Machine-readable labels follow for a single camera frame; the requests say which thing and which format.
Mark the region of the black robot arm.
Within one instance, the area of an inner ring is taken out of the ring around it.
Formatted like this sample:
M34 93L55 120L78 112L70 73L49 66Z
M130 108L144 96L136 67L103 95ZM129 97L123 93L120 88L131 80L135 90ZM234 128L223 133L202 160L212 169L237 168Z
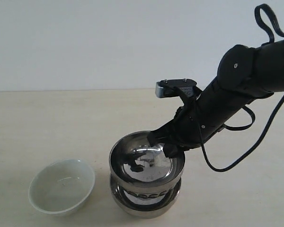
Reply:
M238 44L225 53L204 90L191 79L157 83L157 97L178 96L184 105L172 120L148 134L148 142L164 144L167 157L200 147L243 106L275 92L284 92L284 40L258 48Z

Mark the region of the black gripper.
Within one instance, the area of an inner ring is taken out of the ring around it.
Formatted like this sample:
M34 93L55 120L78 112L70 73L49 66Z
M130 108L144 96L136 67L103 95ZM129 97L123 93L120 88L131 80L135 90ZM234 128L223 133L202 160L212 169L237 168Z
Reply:
M182 106L172 120L148 133L148 143L151 146L163 144L165 157L176 158L181 151L202 146L201 119L197 105Z

